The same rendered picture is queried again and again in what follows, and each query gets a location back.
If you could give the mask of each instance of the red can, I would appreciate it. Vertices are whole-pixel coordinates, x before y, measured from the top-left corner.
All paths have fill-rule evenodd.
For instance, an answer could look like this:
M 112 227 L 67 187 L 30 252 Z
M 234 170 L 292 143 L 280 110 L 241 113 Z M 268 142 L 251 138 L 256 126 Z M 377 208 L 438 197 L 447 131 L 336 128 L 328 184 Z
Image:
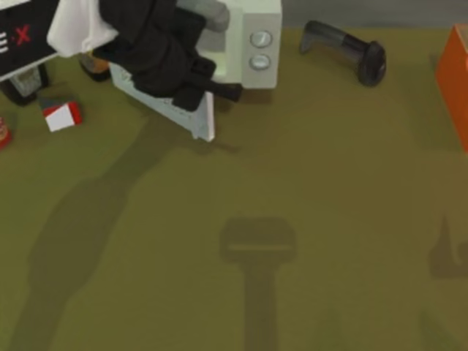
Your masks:
M 5 120 L 2 117 L 0 117 L 0 149 L 7 146 L 7 144 L 11 141 L 11 139 L 12 139 L 12 133 L 8 129 L 8 126 L 5 123 Z

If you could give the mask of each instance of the red letter x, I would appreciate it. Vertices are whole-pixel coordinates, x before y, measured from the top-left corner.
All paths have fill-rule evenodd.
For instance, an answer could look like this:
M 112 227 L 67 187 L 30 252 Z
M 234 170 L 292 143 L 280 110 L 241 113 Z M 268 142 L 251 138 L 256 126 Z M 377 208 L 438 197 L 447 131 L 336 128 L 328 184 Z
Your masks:
M 16 33 L 18 34 L 18 41 L 16 42 L 17 46 L 23 44 L 23 42 L 30 42 L 31 38 L 28 36 L 29 24 L 26 24 L 22 29 L 16 28 Z

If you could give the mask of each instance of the olive green surface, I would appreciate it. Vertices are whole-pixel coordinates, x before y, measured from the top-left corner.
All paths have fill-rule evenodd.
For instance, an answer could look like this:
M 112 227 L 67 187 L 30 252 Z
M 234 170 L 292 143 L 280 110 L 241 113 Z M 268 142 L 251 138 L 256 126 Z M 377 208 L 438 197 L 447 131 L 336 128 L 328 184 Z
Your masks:
M 82 125 L 0 98 L 0 350 L 467 350 L 448 31 L 352 32 L 387 48 L 381 86 L 286 31 L 278 88 L 218 101 L 212 144 L 72 59 L 49 69 Z

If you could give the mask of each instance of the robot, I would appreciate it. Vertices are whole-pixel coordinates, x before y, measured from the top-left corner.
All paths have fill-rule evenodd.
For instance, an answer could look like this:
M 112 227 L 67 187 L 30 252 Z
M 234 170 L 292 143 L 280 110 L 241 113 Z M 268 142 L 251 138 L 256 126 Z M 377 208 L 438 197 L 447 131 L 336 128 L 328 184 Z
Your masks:
M 6 4 L 0 33 L 23 36 L 0 51 L 0 82 L 53 57 L 92 51 L 110 63 L 117 88 L 206 141 L 215 138 L 214 97 L 237 102 L 244 89 L 277 84 L 281 0 Z

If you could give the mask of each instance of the background wall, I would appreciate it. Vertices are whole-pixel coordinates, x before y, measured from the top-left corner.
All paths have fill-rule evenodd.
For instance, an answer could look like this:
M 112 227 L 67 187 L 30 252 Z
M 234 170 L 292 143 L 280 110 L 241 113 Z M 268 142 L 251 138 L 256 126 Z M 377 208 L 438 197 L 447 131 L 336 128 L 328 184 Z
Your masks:
M 448 27 L 468 21 L 468 0 L 283 0 L 284 24 Z

